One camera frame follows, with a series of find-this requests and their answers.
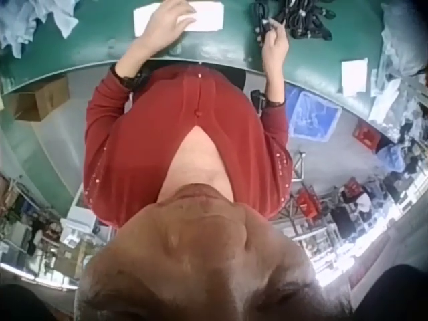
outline black cable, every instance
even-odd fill
[[[267,0],[257,0],[254,5],[259,2],[263,3],[266,11],[263,12],[262,19],[268,19],[268,3]],[[279,11],[274,15],[274,19],[283,23],[286,22],[286,29],[294,39],[323,39],[326,41],[332,40],[332,33],[321,22],[320,17],[328,20],[336,17],[335,12],[322,8],[320,3],[331,3],[333,0],[278,0]],[[261,9],[256,12],[261,16]],[[264,40],[264,37],[258,38],[259,42]]]
[[[257,35],[257,42],[260,45],[265,40],[266,33],[270,30],[268,0],[256,0],[251,4],[251,14],[253,15],[254,31]]]

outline white card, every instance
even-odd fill
[[[342,62],[343,96],[355,96],[357,92],[366,92],[368,58]]]
[[[196,13],[183,15],[178,18],[178,22],[192,17],[196,22],[190,24],[185,31],[219,31],[223,29],[225,7],[220,2],[195,1],[189,3],[195,8]],[[160,3],[152,3],[134,10],[134,32],[135,36],[142,35],[147,27],[151,15],[159,8]]]

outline red crate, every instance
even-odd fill
[[[377,144],[381,140],[379,131],[361,119],[354,130],[354,137],[372,152],[376,152]]]

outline green workbench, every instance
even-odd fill
[[[40,25],[22,59],[0,59],[3,93],[46,76],[116,61],[134,38],[133,10],[149,0],[85,0],[76,7],[79,24],[62,39],[52,18]],[[224,28],[211,33],[186,33],[182,42],[158,57],[223,64],[261,71],[260,47],[255,41],[250,0],[223,0]],[[290,40],[284,78],[367,119],[372,106],[369,91],[357,97],[340,94],[341,61],[368,58],[369,72],[381,54],[381,0],[335,0],[322,4],[337,17],[325,21],[333,41]]]

